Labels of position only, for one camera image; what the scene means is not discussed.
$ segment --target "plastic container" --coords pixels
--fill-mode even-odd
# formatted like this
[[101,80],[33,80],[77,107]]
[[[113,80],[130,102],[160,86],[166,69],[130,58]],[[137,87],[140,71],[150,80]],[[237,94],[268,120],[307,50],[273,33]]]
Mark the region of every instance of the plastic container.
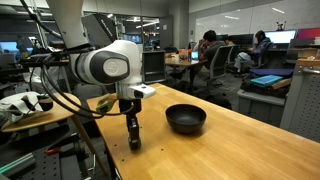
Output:
[[244,90],[239,90],[237,94],[239,113],[276,127],[280,126],[285,99]]

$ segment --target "person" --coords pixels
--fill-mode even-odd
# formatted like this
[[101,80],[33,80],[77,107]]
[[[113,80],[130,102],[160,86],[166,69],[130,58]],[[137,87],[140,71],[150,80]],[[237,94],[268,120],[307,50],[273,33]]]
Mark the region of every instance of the person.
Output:
[[235,73],[241,73],[241,64],[253,63],[253,60],[260,56],[263,50],[270,43],[270,39],[266,37],[265,33],[260,30],[255,34],[255,38],[258,41],[256,48],[248,48],[247,52],[241,52],[235,59],[234,68]]
[[29,53],[26,45],[24,44],[24,37],[21,35],[18,35],[16,43],[17,43],[16,48],[19,50],[21,56],[23,58],[28,57]]
[[226,44],[228,46],[235,46],[235,44],[232,41],[232,37],[231,36],[228,36],[224,41],[226,42]]
[[[207,73],[210,69],[211,61],[216,54],[217,50],[221,46],[226,46],[226,43],[223,41],[217,41],[216,32],[209,30],[203,35],[203,39],[199,40],[198,46],[198,59],[199,61],[207,60],[205,63],[197,64],[190,67],[190,86],[193,88],[193,81],[200,71]],[[182,74],[185,73],[186,69],[182,70],[179,73],[172,74],[173,78],[181,79]]]

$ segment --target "wooden table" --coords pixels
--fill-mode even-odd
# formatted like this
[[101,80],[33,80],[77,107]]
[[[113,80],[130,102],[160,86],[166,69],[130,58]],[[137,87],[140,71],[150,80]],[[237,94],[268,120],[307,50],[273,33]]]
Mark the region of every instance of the wooden table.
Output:
[[[81,104],[80,100],[77,97],[75,97],[74,95],[68,94],[68,93],[65,93],[65,94],[70,99],[75,101],[76,103]],[[58,93],[55,93],[55,96],[60,101],[62,101],[65,105],[69,106],[70,108],[72,108],[75,111],[79,111],[78,107],[72,105],[70,102],[68,102],[63,97],[61,97]],[[77,127],[81,137],[86,142],[86,144],[89,147],[91,153],[96,155],[97,162],[100,165],[100,168],[107,175],[108,173],[107,173],[105,167],[103,166],[102,161],[101,161],[100,157],[98,156],[98,154],[96,152],[96,149],[92,145],[87,132],[85,131],[84,127],[82,126],[82,124],[79,121],[79,119],[77,118],[77,116],[74,115],[72,112],[64,109],[63,107],[58,105],[56,102],[54,102],[52,109],[49,110],[49,111],[37,113],[34,116],[22,119],[18,123],[10,124],[8,126],[7,126],[7,124],[5,124],[4,126],[7,126],[7,127],[2,129],[2,132],[17,132],[17,131],[21,131],[21,130],[41,127],[41,126],[44,126],[44,125],[47,125],[47,124],[51,124],[51,123],[55,123],[55,122],[64,120],[64,119],[69,118],[69,117],[72,119],[73,123]]]
[[[97,120],[122,179],[320,179],[320,144],[160,84],[137,114],[142,146],[131,151],[125,116]],[[95,109],[98,99],[88,100]],[[181,135],[167,123],[174,104],[207,113],[199,133]],[[115,104],[112,112],[119,112]]]
[[203,64],[205,62],[207,62],[207,60],[203,60],[203,61],[198,61],[198,60],[191,60],[191,61],[188,61],[188,60],[175,60],[174,57],[166,57],[165,59],[165,64],[167,66],[172,66],[173,67],[173,73],[176,73],[176,70],[177,70],[177,67],[184,67],[184,68],[189,68],[191,66],[196,66],[198,64]]

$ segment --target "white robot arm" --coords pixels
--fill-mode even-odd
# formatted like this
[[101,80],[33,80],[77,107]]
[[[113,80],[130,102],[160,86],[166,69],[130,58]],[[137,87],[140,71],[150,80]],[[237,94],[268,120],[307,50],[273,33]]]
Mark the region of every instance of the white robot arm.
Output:
[[[81,22],[83,0],[47,0],[67,48],[88,43]],[[116,83],[118,98],[148,98],[155,89],[142,84],[141,61],[137,45],[116,40],[111,45],[84,54],[72,54],[71,68],[81,81],[89,84]]]

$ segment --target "black bowl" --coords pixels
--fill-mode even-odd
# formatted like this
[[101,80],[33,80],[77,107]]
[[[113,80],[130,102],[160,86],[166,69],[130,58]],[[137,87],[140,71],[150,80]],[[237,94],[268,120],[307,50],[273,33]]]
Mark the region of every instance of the black bowl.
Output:
[[200,130],[207,115],[197,106],[176,104],[166,110],[166,117],[174,131],[187,134]]

